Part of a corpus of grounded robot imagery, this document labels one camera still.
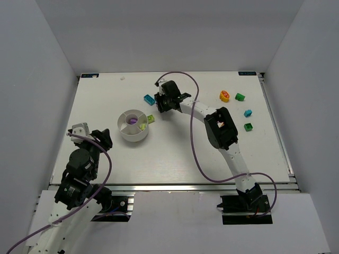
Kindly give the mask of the lime curved lego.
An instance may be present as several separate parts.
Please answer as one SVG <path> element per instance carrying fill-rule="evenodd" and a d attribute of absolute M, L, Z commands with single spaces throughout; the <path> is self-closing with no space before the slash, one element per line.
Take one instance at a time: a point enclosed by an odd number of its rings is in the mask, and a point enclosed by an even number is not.
<path fill-rule="evenodd" d="M 143 131 L 146 128 L 146 124 L 141 124 L 139 127 Z"/>

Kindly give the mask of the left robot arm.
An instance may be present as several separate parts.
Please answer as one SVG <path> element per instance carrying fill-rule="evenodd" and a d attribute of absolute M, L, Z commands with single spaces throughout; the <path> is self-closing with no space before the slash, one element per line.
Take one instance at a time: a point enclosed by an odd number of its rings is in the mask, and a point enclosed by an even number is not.
<path fill-rule="evenodd" d="M 97 178 L 100 154 L 113 147 L 109 129 L 91 133 L 80 125 L 69 131 L 74 150 L 63 172 L 55 202 L 44 229 L 30 253 L 70 253 L 85 228 L 100 211 L 112 205 L 112 192 Z"/>

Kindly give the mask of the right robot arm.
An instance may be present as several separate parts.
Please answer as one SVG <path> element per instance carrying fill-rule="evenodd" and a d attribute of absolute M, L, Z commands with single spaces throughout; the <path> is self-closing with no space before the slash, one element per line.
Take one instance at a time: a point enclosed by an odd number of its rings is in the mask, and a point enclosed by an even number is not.
<path fill-rule="evenodd" d="M 188 93 L 181 93 L 177 84 L 170 80 L 163 84 L 156 83 L 159 92 L 155 101 L 159 112 L 176 110 L 190 116 L 190 140 L 193 142 L 193 120 L 204 124 L 210 144 L 225 159 L 235 181 L 236 191 L 242 206 L 246 210 L 254 208 L 262 197 L 262 190 L 250 175 L 238 145 L 238 130 L 225 107 L 214 108 L 190 99 Z"/>

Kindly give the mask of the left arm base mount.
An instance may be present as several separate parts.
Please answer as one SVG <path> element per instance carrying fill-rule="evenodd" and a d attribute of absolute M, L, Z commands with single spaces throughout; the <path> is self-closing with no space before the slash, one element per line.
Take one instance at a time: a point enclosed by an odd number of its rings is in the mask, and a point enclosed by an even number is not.
<path fill-rule="evenodd" d="M 111 206 L 95 215 L 92 222 L 128 222 L 132 215 L 134 193 L 113 192 Z"/>

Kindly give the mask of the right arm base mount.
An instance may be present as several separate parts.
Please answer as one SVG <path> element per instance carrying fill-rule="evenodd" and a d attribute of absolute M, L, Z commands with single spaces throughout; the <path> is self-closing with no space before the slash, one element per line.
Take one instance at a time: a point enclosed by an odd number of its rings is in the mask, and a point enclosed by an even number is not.
<path fill-rule="evenodd" d="M 251 208 L 246 207 L 236 195 L 221 196 L 217 210 L 222 213 L 223 225 L 268 225 L 273 224 L 270 203 L 267 195 L 263 195 Z"/>

